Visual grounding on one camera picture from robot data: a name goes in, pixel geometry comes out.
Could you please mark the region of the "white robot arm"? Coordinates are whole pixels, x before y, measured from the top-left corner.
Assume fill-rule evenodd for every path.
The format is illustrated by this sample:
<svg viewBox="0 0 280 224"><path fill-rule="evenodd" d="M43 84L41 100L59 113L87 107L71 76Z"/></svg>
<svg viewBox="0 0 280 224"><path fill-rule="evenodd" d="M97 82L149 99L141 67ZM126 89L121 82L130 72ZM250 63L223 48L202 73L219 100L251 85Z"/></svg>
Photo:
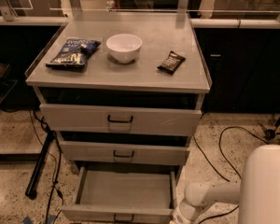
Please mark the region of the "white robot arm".
<svg viewBox="0 0 280 224"><path fill-rule="evenodd" d="M170 224L193 224L215 203L237 204L238 224L280 224L280 145L256 148L237 182L186 185Z"/></svg>

